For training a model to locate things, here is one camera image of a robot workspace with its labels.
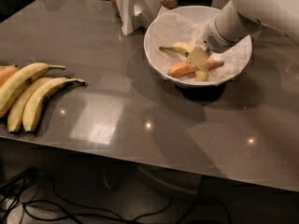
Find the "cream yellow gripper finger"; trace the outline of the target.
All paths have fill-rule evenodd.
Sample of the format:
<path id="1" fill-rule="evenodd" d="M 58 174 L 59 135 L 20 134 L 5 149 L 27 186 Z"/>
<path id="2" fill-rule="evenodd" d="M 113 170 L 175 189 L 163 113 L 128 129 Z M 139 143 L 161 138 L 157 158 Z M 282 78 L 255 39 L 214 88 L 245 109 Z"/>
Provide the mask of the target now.
<path id="1" fill-rule="evenodd" d="M 200 47 L 196 46 L 187 57 L 186 63 L 191 68 L 194 68 L 198 71 L 207 72 L 206 60 L 208 59 L 207 53 L 202 50 Z"/>

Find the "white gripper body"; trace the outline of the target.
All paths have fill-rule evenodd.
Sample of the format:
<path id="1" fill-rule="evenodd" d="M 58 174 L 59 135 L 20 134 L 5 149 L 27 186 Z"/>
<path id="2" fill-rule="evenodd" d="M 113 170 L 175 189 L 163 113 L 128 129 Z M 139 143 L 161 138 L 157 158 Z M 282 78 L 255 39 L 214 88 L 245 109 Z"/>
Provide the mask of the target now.
<path id="1" fill-rule="evenodd" d="M 205 27 L 202 40 L 212 52 L 223 53 L 234 47 L 247 35 L 262 30 L 262 26 L 241 16 L 232 2 L 223 9 Z"/>

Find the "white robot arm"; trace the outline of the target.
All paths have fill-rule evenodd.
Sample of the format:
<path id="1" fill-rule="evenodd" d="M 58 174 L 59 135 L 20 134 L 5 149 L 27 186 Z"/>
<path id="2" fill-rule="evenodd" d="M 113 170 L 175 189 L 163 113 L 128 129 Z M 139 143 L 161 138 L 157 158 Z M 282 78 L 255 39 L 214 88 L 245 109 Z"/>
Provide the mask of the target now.
<path id="1" fill-rule="evenodd" d="M 244 37 L 273 29 L 299 44 L 299 0 L 230 0 L 205 26 L 205 51 L 223 53 Z"/>

